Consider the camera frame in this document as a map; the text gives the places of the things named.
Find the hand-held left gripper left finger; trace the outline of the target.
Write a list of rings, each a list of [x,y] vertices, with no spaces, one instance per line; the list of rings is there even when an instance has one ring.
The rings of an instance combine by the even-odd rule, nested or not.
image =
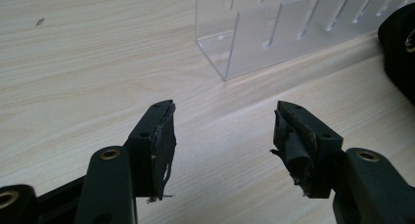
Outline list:
[[[176,147],[174,112],[172,100],[152,104],[124,143],[136,198],[163,199]]]

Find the clear acrylic slotted rack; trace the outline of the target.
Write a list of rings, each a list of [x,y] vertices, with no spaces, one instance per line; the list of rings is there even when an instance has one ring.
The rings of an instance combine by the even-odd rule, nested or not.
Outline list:
[[[372,32],[415,0],[196,0],[197,44],[225,80]]]

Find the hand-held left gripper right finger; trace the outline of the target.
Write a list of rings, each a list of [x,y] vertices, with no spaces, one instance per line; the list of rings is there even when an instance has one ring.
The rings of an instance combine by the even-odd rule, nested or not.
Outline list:
[[[336,180],[336,163],[344,138],[294,103],[279,101],[271,153],[286,166],[296,186],[311,199],[328,199]]]

